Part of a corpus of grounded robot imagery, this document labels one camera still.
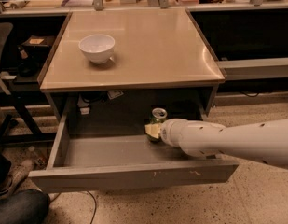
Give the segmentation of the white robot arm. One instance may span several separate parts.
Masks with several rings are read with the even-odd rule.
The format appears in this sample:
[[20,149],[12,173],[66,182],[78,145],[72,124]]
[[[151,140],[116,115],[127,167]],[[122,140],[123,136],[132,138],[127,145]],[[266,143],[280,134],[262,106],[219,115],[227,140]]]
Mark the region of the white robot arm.
[[199,120],[167,119],[145,125],[145,133],[192,157],[206,152],[288,169],[288,119],[226,127]]

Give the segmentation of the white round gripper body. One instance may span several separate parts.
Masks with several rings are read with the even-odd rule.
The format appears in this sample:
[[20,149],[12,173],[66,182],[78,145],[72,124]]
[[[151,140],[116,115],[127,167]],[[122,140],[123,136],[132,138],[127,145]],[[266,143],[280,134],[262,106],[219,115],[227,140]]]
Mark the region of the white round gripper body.
[[185,129],[188,126],[186,119],[167,119],[161,124],[161,140],[171,147],[179,147],[188,140],[185,136]]

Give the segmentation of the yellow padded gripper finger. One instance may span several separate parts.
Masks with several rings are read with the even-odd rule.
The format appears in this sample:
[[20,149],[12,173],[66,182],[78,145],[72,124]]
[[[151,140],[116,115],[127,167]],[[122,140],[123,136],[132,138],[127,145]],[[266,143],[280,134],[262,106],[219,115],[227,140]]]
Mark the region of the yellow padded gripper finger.
[[160,129],[161,129],[160,123],[146,124],[144,127],[145,127],[145,133],[149,137],[154,138],[154,139],[160,138]]

